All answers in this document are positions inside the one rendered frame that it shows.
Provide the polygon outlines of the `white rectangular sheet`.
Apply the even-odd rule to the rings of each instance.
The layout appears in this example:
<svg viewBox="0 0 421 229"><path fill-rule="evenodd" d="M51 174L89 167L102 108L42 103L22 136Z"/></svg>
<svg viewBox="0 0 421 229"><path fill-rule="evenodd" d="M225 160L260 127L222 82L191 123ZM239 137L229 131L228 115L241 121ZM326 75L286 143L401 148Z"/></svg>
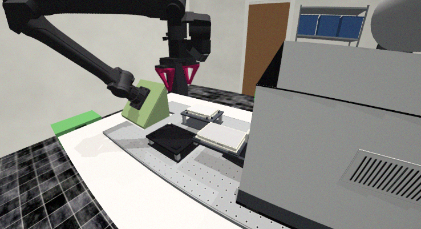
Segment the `white rectangular sheet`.
<svg viewBox="0 0 421 229"><path fill-rule="evenodd" d="M243 136L245 135L245 132L234 130L232 128L228 128L211 122L198 134L236 148Z"/></svg>

